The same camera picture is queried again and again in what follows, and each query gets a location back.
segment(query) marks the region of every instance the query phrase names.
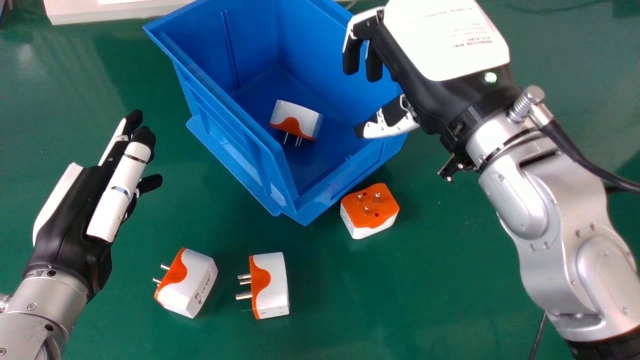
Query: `blue plastic bin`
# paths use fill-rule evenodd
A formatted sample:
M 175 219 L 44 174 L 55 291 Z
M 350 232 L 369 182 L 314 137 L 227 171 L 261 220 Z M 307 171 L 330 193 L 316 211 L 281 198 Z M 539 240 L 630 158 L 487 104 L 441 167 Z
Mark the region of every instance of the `blue plastic bin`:
M 302 225 L 406 138 L 354 135 L 400 89 L 388 74 L 377 83 L 364 71 L 344 75 L 350 17 L 332 0 L 201 0 L 145 26 L 173 60 L 193 114 L 187 127 L 273 216 Z M 284 134 L 269 126 L 278 99 L 324 115 L 316 142 L 282 145 Z

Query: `green tabletop surface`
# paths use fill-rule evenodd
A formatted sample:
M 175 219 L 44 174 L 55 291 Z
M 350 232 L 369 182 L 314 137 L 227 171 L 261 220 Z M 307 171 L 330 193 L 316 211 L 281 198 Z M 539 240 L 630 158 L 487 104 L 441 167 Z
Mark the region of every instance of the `green tabletop surface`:
M 365 6 L 380 2 L 358 4 Z M 640 179 L 640 12 L 633 1 L 485 0 L 519 84 L 594 161 Z M 358 188 L 387 183 L 396 224 L 352 240 L 339 206 L 308 227 L 272 217 L 187 130 L 172 63 L 142 30 L 149 19 L 51 26 L 16 1 L 0 19 L 0 291 L 18 286 L 33 221 L 66 166 L 97 162 L 135 108 L 157 135 L 146 174 L 164 175 L 113 247 L 113 273 L 85 308 L 67 359 L 526 359 L 541 311 L 513 242 L 477 185 L 445 183 L 438 139 L 415 131 Z M 640 201 L 611 195 L 614 225 L 640 254 Z M 195 319 L 164 310 L 152 277 L 181 247 L 220 270 Z M 291 315 L 257 321 L 236 275 L 248 256 L 282 251 Z M 553 326 L 538 359 L 569 359 Z

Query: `screw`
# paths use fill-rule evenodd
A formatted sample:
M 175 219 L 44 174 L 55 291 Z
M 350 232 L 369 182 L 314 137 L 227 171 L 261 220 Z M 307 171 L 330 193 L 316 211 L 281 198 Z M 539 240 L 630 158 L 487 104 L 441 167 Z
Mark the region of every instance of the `screw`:
M 524 90 L 522 95 L 509 110 L 507 118 L 515 124 L 521 124 L 529 114 L 529 110 L 535 104 L 539 104 L 545 99 L 545 92 L 536 85 L 531 85 Z

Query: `orange and white plug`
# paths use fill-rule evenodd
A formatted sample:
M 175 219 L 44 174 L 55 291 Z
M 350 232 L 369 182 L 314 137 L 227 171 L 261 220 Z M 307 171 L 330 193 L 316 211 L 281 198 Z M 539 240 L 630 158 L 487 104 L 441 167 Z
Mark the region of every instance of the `orange and white plug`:
M 388 229 L 396 222 L 399 212 L 400 206 L 383 183 L 350 193 L 340 202 L 342 221 L 356 240 Z
M 236 300 L 251 299 L 256 319 L 289 314 L 289 286 L 284 255 L 281 252 L 249 257 L 249 274 L 238 275 L 240 285 L 251 285 L 251 291 L 236 295 Z
M 287 133 L 282 144 L 287 143 L 289 134 L 297 136 L 296 146 L 302 144 L 302 139 L 315 141 L 320 132 L 323 116 L 318 112 L 294 104 L 278 100 L 271 114 L 269 125 Z
M 207 300 L 218 276 L 218 267 L 212 258 L 187 248 L 182 248 L 162 280 L 154 278 L 157 290 L 154 298 L 167 310 L 188 318 L 194 318 Z

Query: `blue storage container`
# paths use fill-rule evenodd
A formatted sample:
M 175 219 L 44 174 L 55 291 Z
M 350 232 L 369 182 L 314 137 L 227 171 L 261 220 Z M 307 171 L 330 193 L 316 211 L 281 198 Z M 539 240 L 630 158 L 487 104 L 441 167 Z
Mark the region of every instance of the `blue storage container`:
M 173 60 L 188 128 L 274 216 L 307 225 L 397 153 L 406 136 L 353 126 L 400 94 L 388 74 L 342 72 L 351 14 L 332 0 L 200 0 L 145 26 Z M 364 70 L 364 49 L 362 55 Z M 324 115 L 316 142 L 282 145 L 276 100 Z

